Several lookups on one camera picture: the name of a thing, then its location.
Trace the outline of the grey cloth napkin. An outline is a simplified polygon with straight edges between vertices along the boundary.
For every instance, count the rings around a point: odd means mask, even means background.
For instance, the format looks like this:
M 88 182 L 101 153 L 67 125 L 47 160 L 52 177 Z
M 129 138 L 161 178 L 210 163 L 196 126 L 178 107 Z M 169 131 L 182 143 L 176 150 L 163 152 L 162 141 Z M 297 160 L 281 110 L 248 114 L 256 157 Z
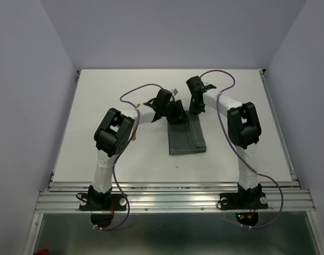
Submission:
M 190 155 L 207 151 L 199 116 L 188 110 L 185 113 L 186 123 L 168 123 L 167 125 L 170 155 Z

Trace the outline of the gold knife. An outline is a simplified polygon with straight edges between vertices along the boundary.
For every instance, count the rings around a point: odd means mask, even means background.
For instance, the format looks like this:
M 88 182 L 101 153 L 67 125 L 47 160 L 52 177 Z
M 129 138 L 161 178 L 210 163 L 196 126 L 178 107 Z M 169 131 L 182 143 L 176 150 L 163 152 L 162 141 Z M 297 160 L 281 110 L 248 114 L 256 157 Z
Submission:
M 133 134 L 132 141 L 135 141 L 136 140 L 136 131 Z

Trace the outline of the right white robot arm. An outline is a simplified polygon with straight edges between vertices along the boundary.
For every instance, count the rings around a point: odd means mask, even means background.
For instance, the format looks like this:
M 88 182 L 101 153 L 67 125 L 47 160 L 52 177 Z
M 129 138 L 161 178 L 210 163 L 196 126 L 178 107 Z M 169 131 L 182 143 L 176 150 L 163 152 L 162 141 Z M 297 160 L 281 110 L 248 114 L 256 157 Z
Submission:
M 218 117 L 227 119 L 227 130 L 223 130 L 228 144 L 238 156 L 239 177 L 236 193 L 221 195 L 221 209 L 242 209 L 258 203 L 262 187 L 256 170 L 256 150 L 261 125 L 255 105 L 242 103 L 224 95 L 212 84 L 205 84 L 199 76 L 186 81 L 191 93 L 190 111 L 200 114 L 205 107 L 217 111 Z

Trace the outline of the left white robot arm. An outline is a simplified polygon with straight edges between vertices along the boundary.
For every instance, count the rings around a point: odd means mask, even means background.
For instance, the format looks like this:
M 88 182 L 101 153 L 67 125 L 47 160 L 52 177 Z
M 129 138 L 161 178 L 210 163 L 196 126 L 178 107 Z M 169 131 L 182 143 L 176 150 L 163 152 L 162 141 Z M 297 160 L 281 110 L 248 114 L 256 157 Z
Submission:
M 135 106 L 133 110 L 108 110 L 94 134 L 97 164 L 94 178 L 88 187 L 88 202 L 98 209 L 109 206 L 113 169 L 118 157 L 132 141 L 139 125 L 153 123 L 163 117 L 170 123 L 187 120 L 182 101 L 176 100 L 173 92 L 163 88 L 155 98 Z

